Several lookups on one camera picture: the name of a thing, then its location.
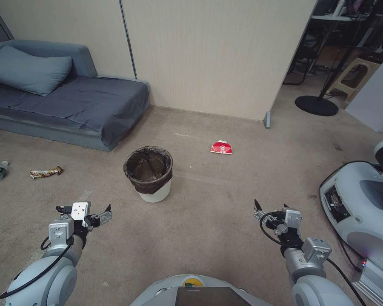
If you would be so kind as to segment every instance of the gray pillow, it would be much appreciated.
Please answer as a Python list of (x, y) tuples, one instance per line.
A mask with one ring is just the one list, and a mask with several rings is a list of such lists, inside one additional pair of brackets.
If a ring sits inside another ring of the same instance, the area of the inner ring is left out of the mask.
[(35, 57), (9, 45), (0, 49), (0, 83), (40, 96), (57, 88), (71, 66), (71, 57)]

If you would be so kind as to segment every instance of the litter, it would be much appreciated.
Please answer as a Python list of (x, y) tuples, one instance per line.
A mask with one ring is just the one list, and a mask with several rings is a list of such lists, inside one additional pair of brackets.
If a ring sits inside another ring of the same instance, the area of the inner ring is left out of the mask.
[(210, 152), (219, 154), (231, 154), (233, 150), (227, 141), (219, 140), (212, 145)]
[(56, 166), (50, 170), (32, 170), (30, 171), (30, 177), (32, 179), (40, 179), (52, 176), (54, 174), (60, 175), (63, 171), (64, 170), (60, 166)]
[(3, 177), (6, 176), (8, 165), (9, 165), (8, 161), (2, 161), (1, 162), (1, 164), (0, 164), (0, 181), (3, 179)]

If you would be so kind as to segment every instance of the carpet floor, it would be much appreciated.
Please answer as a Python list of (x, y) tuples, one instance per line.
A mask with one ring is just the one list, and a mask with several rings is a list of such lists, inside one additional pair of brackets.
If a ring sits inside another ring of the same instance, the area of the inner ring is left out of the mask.
[[(255, 120), (150, 107), (110, 153), (0, 130), (0, 162), (11, 162), (0, 181), (0, 293), (40, 256), (55, 206), (78, 200), (90, 201), (92, 213), (111, 204), (113, 220), (88, 235), (67, 305), (129, 305), (151, 283), (183, 273), (219, 278), (273, 305), (290, 305), (285, 261), (253, 217), (255, 198), (267, 211), (284, 203), (300, 209), (303, 238), (326, 240), (330, 258), (352, 276), (318, 186), (344, 162), (374, 161), (383, 133), (343, 109), (319, 117), (295, 107), (295, 97), (319, 90), (309, 82), (283, 86), (270, 130)], [(232, 155), (209, 152), (219, 139), (232, 145)], [(158, 204), (144, 202), (122, 170), (126, 157), (144, 145), (163, 147), (174, 159), (171, 192)], [(29, 177), (30, 170), (56, 165), (65, 169), (60, 176)], [(338, 272), (329, 263), (325, 268), (358, 304)]]

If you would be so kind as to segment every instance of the trash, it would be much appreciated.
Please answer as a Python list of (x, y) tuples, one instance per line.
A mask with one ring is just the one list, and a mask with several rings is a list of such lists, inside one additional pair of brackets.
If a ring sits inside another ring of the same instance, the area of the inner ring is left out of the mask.
[(1, 162), (1, 164), (0, 164), (0, 181), (3, 179), (3, 177), (6, 176), (8, 165), (9, 165), (8, 161), (2, 161)]
[(132, 152), (123, 171), (140, 197), (149, 203), (163, 200), (170, 191), (173, 159), (160, 147), (146, 146)]
[(43, 177), (52, 176), (54, 174), (60, 175), (64, 170), (60, 166), (51, 168), (50, 170), (32, 170), (30, 171), (30, 177), (32, 179), (40, 179)]
[(220, 154), (231, 154), (233, 150), (231, 149), (231, 145), (224, 140), (219, 140), (212, 145), (212, 149), (210, 152), (220, 153)]

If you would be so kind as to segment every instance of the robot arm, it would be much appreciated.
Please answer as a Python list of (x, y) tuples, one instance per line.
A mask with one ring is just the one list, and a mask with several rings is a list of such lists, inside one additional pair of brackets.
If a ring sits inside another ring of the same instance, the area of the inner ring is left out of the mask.
[[(326, 279), (323, 263), (332, 252), (329, 245), (317, 238), (301, 240), (300, 211), (285, 206), (281, 211), (265, 213), (255, 201), (254, 216), (260, 221), (263, 232), (281, 245), (295, 306), (353, 305), (342, 289)], [(274, 231), (279, 241), (265, 232), (264, 225)]]
[(112, 219), (111, 205), (105, 212), (90, 215), (90, 202), (76, 202), (56, 209), (60, 217), (48, 226), (46, 252), (12, 281), (0, 298), (7, 306), (64, 305), (77, 281), (75, 269), (86, 244), (87, 234)]

